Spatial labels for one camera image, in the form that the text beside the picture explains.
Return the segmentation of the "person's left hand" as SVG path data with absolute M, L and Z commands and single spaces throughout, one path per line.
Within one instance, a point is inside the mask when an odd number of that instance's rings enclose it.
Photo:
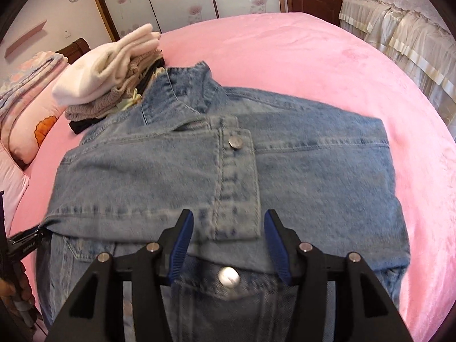
M 29 284 L 29 278 L 25 274 L 25 266 L 20 262 L 15 265 L 16 275 L 19 279 L 19 295 L 21 296 L 22 300 L 34 306 L 36 304 L 36 299 L 32 294 L 32 288 Z M 14 284 L 1 279 L 0 280 L 0 287 L 1 287 L 1 301 L 5 304 L 7 310 L 11 313 L 16 315 L 17 317 L 20 316 L 20 312 L 16 309 L 15 304 L 13 302 L 13 297 L 17 293 L 17 289 L 15 288 Z

